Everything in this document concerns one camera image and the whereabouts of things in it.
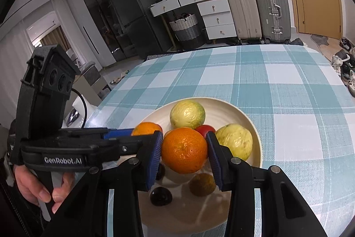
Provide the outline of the person's left hand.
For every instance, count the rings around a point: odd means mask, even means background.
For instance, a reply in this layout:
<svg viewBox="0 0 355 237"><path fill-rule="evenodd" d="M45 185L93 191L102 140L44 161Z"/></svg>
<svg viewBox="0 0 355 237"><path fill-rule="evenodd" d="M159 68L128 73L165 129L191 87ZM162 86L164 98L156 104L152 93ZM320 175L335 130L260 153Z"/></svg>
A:
<svg viewBox="0 0 355 237"><path fill-rule="evenodd" d="M39 200L45 203L49 203L53 200L55 202L52 207L53 213L56 213L65 198L69 195L75 182L75 175L73 173L64 173L61 186L54 188L53 192L50 193L26 166L15 165L13 173L22 196L35 205L39 205Z"/></svg>

